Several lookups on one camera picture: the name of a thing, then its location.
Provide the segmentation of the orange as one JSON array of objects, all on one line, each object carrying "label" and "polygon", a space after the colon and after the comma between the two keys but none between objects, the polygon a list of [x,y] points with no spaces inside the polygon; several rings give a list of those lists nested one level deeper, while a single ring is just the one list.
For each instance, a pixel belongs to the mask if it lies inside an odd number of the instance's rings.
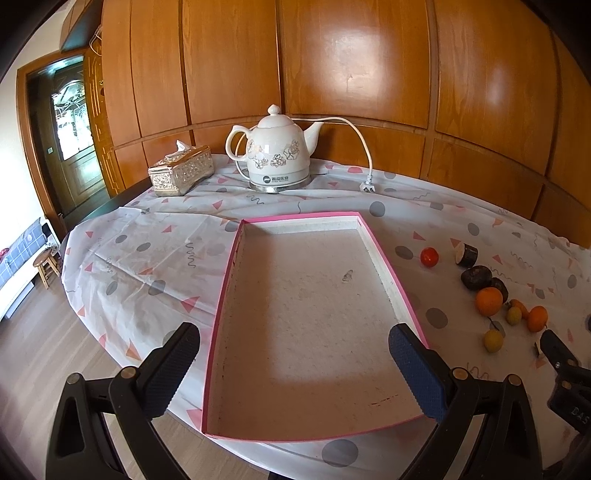
[{"label": "orange", "polygon": [[528,314],[527,328],[532,333],[537,333],[546,328],[549,314],[544,306],[533,307]]},{"label": "orange", "polygon": [[477,311],[485,316],[496,315],[504,304],[503,295],[495,287],[486,287],[480,290],[475,297],[475,306]]}]

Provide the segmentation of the yellow-green small fruit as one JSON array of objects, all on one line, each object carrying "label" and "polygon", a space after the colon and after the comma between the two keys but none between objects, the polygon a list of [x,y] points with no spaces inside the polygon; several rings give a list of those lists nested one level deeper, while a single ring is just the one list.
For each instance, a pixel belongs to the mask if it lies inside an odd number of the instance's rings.
[{"label": "yellow-green small fruit", "polygon": [[506,312],[505,320],[511,326],[518,325],[523,319],[523,313],[520,307],[512,306]]},{"label": "yellow-green small fruit", "polygon": [[504,344],[504,336],[497,329],[489,329],[483,337],[483,345],[490,354],[500,351]]}]

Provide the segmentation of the small carrot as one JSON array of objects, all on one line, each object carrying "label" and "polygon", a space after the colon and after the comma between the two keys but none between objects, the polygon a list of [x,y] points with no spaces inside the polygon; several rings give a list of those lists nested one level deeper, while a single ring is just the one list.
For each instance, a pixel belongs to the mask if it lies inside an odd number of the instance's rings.
[{"label": "small carrot", "polygon": [[529,310],[527,309],[527,307],[519,300],[517,299],[511,299],[508,302],[508,305],[510,308],[518,308],[521,311],[522,314],[522,318],[524,320],[527,320],[529,317]]}]

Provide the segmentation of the dark round fruit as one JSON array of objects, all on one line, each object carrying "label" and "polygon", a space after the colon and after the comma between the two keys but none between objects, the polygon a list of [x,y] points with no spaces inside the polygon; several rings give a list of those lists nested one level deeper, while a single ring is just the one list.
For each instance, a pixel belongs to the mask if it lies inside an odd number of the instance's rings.
[{"label": "dark round fruit", "polygon": [[491,285],[492,271],[484,265],[475,265],[461,274],[463,285],[470,291],[480,291]]},{"label": "dark round fruit", "polygon": [[508,289],[507,289],[505,283],[500,278],[493,277],[490,281],[490,286],[497,289],[501,293],[504,303],[506,303],[508,301],[508,298],[509,298]]}]

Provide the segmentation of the small red tomato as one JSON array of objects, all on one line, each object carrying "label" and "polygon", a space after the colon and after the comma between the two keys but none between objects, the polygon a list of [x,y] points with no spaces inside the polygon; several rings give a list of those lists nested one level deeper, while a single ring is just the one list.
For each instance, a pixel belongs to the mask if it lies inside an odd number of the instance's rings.
[{"label": "small red tomato", "polygon": [[427,247],[422,250],[420,260],[425,267],[433,268],[439,263],[440,255],[435,248]]}]

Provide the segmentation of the patterned white tablecloth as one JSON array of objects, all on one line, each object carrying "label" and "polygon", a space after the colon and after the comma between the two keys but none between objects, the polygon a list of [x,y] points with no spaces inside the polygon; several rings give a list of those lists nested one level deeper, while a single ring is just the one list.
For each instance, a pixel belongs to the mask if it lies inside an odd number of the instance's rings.
[{"label": "patterned white tablecloth", "polygon": [[[376,192],[363,193],[361,167],[317,161],[303,190],[249,190],[232,162],[215,157],[214,176],[183,197],[141,190],[121,208],[71,233],[62,282],[76,315],[120,365],[140,363],[182,322],[211,330],[228,254],[240,220],[312,212],[356,211],[394,267],[429,344],[451,365],[479,379],[522,377],[543,460],[552,464],[574,446],[573,427],[547,405],[555,373],[535,350],[525,325],[494,324],[506,333],[501,351],[486,352],[480,316],[460,279],[455,247],[476,247],[478,260],[528,307],[544,306],[549,326],[583,364],[590,361],[590,252],[498,206],[425,181],[377,172]],[[425,267],[423,249],[439,263]]]}]

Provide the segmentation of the dark cut cylinder fruit piece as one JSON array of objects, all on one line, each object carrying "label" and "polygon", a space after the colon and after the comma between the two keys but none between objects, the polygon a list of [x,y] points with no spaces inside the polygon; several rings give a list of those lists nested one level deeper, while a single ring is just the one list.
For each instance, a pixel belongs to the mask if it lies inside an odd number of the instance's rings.
[{"label": "dark cut cylinder fruit piece", "polygon": [[476,265],[479,251],[476,247],[460,242],[455,247],[456,264],[464,269],[472,268]]}]

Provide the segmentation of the small wooden stool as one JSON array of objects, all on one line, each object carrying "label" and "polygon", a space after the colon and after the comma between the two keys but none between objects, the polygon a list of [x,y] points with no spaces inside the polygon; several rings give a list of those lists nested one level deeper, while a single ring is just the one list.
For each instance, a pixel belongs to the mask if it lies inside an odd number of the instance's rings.
[{"label": "small wooden stool", "polygon": [[56,278],[60,276],[58,262],[55,258],[56,251],[46,248],[33,260],[33,267],[37,269],[39,278],[46,290],[50,288],[49,278],[53,274]]}]

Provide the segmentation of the blue plaid sofa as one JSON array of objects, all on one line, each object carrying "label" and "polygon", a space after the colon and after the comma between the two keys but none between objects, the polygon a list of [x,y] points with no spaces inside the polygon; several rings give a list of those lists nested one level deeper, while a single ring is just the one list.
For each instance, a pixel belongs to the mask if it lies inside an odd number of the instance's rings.
[{"label": "blue plaid sofa", "polygon": [[34,258],[48,243],[45,222],[35,220],[9,247],[1,261],[1,319],[10,318],[23,299],[33,289],[37,268]]}]

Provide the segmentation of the pink shallow tray box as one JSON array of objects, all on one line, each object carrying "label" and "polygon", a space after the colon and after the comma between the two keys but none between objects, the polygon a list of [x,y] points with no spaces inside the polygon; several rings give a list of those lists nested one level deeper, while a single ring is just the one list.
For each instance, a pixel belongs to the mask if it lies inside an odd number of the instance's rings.
[{"label": "pink shallow tray box", "polygon": [[304,442],[418,418],[389,350],[401,323],[422,330],[359,213],[242,221],[211,334],[202,431]]}]

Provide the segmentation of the wooden door with glass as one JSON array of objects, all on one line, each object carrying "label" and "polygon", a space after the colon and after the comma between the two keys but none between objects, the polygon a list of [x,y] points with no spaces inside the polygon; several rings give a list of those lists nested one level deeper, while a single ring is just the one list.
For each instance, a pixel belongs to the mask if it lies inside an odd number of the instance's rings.
[{"label": "wooden door with glass", "polygon": [[55,61],[27,76],[35,153],[59,217],[72,221],[108,198],[87,113],[83,57]]}]

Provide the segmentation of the ornate tissue box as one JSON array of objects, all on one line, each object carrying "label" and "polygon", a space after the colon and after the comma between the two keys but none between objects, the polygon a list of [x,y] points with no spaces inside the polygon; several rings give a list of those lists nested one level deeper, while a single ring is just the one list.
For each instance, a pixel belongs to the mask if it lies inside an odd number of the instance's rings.
[{"label": "ornate tissue box", "polygon": [[158,197],[184,196],[203,179],[214,174],[211,148],[176,141],[176,150],[148,168],[153,192]]}]

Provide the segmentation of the white floral ceramic kettle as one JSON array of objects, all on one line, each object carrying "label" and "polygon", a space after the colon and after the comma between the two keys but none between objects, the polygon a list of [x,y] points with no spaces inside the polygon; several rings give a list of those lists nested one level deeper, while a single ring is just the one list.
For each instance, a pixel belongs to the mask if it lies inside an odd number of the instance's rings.
[{"label": "white floral ceramic kettle", "polygon": [[267,115],[252,129],[233,125],[225,140],[225,153],[245,163],[243,177],[249,187],[266,193],[298,188],[310,179],[311,155],[318,146],[322,121],[303,130],[271,104]]}]

